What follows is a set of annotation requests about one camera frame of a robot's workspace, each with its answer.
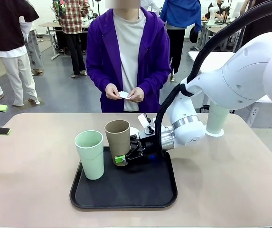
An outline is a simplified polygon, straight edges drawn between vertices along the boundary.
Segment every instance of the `plaid shirt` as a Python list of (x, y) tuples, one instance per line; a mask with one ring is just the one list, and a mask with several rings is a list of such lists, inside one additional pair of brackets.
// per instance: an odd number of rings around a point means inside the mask
[(66, 34), (81, 33), (82, 16), (87, 16), (89, 8), (87, 0), (66, 0), (65, 13), (60, 20), (63, 32)]

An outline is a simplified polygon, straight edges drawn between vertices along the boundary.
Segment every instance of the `tray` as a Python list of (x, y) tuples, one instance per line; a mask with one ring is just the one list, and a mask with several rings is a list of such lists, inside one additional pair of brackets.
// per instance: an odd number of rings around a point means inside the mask
[(104, 147), (104, 174), (86, 178), (79, 164), (70, 200), (81, 209), (165, 208), (175, 202), (177, 187), (169, 154), (150, 163), (117, 167)]

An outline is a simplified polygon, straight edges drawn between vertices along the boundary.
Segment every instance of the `purple hoodie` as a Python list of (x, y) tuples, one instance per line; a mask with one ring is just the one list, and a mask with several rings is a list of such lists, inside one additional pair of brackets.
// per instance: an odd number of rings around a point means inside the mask
[[(155, 13), (141, 7), (146, 23), (139, 48), (137, 85), (145, 94), (139, 103), (139, 112), (156, 113), (159, 110), (159, 90), (171, 72), (169, 65), (169, 37), (164, 22)], [(123, 91), (119, 44), (113, 22), (113, 9), (94, 20), (88, 29), (86, 68), (88, 75), (102, 92), (103, 113), (122, 113), (124, 99), (106, 97), (109, 83)]]

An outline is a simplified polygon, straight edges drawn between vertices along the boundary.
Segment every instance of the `hand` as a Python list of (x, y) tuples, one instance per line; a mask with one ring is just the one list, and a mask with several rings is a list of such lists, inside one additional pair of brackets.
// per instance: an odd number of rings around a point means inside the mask
[(129, 101), (139, 103), (144, 99), (144, 91), (141, 88), (136, 87), (127, 97), (130, 97)]
[(112, 83), (110, 83), (106, 86), (105, 92), (106, 92), (107, 98), (109, 98), (109, 99), (112, 99), (112, 100), (122, 99), (121, 97), (119, 97), (119, 92), (118, 92), (117, 87)]

